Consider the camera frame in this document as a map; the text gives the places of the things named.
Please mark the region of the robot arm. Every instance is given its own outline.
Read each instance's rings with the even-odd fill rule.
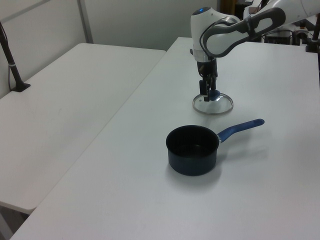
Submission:
[[[270,0],[261,11],[242,21],[210,7],[195,11],[191,16],[193,56],[202,76],[200,94],[207,96],[204,100],[214,99],[216,95],[216,58],[226,56],[241,43],[317,13],[320,13],[319,0]]]

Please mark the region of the cable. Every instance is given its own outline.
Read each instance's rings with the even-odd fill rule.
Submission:
[[[265,34],[262,34],[261,37],[265,37],[265,36],[270,35],[270,34],[276,34],[276,33],[281,33],[281,32],[290,32],[290,33],[291,33],[291,36],[292,36],[292,34],[294,33],[294,32],[291,31],[291,30],[274,30],[274,31],[269,31],[269,32],[267,32],[267,33],[265,33]]]
[[[2,33],[4,35],[4,37],[5,37],[5,41],[8,44],[8,37],[7,37],[6,31],[5,31],[4,27],[2,26],[1,22],[0,22],[0,28],[1,28],[1,31],[2,31]],[[11,92],[12,89],[11,89],[11,86],[10,86],[10,66],[9,65],[8,65],[8,86],[9,86],[9,90]]]
[[[10,66],[8,66],[8,85],[9,85],[9,90],[11,92],[12,89],[11,89],[11,86],[10,86]]]
[[[3,32],[3,34],[4,34],[5,41],[6,41],[6,42],[8,42],[8,38],[7,38],[6,31],[5,31],[4,27],[2,26],[1,22],[0,22],[0,27],[1,27],[1,31],[2,31],[2,32]]]
[[[252,14],[256,14],[256,11],[258,10],[258,8],[261,6],[262,4],[262,0],[261,2],[259,3],[259,5],[256,7],[256,9],[253,11],[254,13],[251,13],[249,16],[251,16]]]

